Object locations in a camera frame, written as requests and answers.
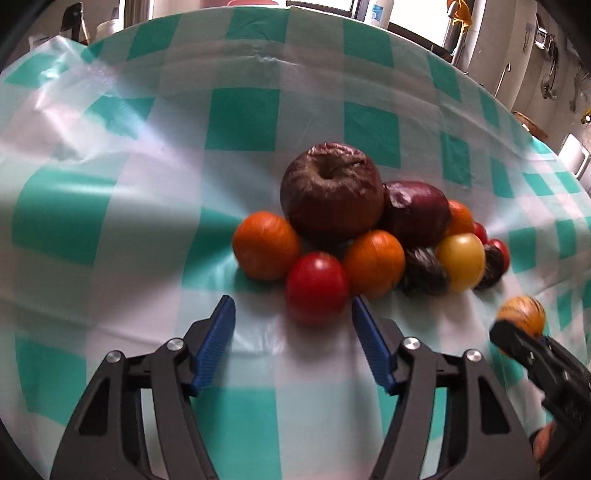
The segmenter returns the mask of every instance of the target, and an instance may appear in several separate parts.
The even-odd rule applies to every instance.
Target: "shriveled apple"
[[[372,229],[382,216],[384,187],[374,162],[338,143],[313,146],[287,167],[283,213],[304,238],[326,245]]]

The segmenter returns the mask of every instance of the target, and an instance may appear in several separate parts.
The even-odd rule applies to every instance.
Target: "blue gripper pad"
[[[216,368],[228,341],[234,334],[236,326],[236,304],[234,300],[224,295],[208,320],[196,322],[194,325],[208,329],[201,347],[195,355],[196,367],[191,382],[191,389],[196,395],[199,390],[208,387],[213,382]]]
[[[353,299],[353,326],[363,347],[365,358],[374,375],[375,382],[392,394],[396,380],[392,372],[396,367],[396,353],[391,352],[374,322],[367,305],[361,297]]]

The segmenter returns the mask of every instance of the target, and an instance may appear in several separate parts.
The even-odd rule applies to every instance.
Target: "yellow tomato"
[[[445,237],[435,249],[450,278],[450,290],[460,292],[474,288],[484,275],[484,246],[473,233]]]

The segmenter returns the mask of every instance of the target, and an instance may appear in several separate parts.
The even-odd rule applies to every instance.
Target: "bottle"
[[[365,23],[388,29],[394,0],[372,0],[365,14]]]

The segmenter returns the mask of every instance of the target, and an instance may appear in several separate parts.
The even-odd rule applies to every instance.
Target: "metal screw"
[[[406,337],[402,342],[404,348],[407,350],[416,350],[421,346],[421,342],[415,337]]]
[[[482,360],[482,354],[478,350],[468,350],[466,352],[466,358],[470,362],[479,362]]]
[[[113,350],[112,352],[107,353],[107,356],[105,357],[105,359],[110,363],[110,364],[115,364],[117,363],[119,360],[121,360],[121,352],[118,350]]]
[[[183,342],[182,338],[173,338],[172,340],[169,340],[166,344],[166,348],[168,350],[173,351],[173,352],[176,352],[183,347],[184,347],[184,342]]]

